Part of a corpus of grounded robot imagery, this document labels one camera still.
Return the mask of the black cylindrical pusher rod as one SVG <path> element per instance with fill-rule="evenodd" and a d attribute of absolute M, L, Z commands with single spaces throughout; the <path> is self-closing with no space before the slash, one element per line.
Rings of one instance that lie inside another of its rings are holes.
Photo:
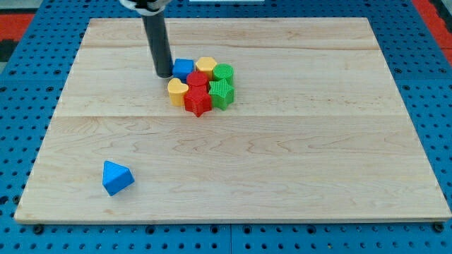
<path fill-rule="evenodd" d="M 152 54 L 155 72 L 160 78 L 172 76 L 173 60 L 165 25 L 165 13 L 143 16 L 150 53 Z"/>

